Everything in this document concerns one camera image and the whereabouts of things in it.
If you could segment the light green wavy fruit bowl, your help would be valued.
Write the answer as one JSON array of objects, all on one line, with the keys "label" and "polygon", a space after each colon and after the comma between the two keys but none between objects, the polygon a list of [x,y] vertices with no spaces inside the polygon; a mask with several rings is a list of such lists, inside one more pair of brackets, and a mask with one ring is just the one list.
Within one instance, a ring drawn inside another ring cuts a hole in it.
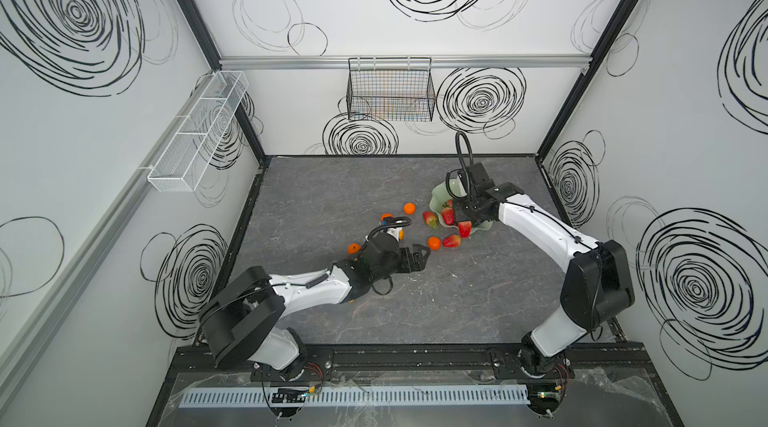
[{"label": "light green wavy fruit bowl", "polygon": [[[448,227],[448,228],[454,228],[455,230],[458,229],[456,225],[449,225],[444,222],[444,219],[442,217],[442,210],[445,207],[451,206],[453,201],[453,197],[449,194],[448,189],[445,187],[444,183],[440,183],[437,186],[435,186],[431,191],[431,197],[428,203],[428,208],[430,211],[432,211],[434,214],[438,217],[438,224],[441,227]],[[477,226],[473,226],[471,233],[474,234],[476,231],[488,231],[492,228],[493,222],[492,221],[483,221]]]}]

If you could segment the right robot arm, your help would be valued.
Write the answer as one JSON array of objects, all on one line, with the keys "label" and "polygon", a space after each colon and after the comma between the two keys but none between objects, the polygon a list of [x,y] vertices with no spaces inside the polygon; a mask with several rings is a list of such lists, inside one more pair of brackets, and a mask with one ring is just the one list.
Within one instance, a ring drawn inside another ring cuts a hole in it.
[{"label": "right robot arm", "polygon": [[627,253],[617,241],[579,232],[516,185],[495,183],[479,162],[449,172],[444,185],[460,226],[498,221],[533,242],[565,274],[558,307],[521,340],[518,362],[528,376],[548,374],[559,354],[634,304]]}]

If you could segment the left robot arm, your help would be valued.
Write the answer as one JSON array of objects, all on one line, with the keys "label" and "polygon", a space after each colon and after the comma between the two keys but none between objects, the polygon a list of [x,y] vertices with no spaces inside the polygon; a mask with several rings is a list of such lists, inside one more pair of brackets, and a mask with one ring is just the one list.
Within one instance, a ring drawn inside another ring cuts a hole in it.
[{"label": "left robot arm", "polygon": [[425,269],[431,249],[402,247],[394,235],[369,235],[360,250],[324,270],[297,275],[267,273],[254,266],[213,296],[198,314],[201,331],[218,369],[246,362],[278,371],[300,370],[306,349],[292,328],[278,322],[291,314],[356,300],[390,283],[395,274]]}]

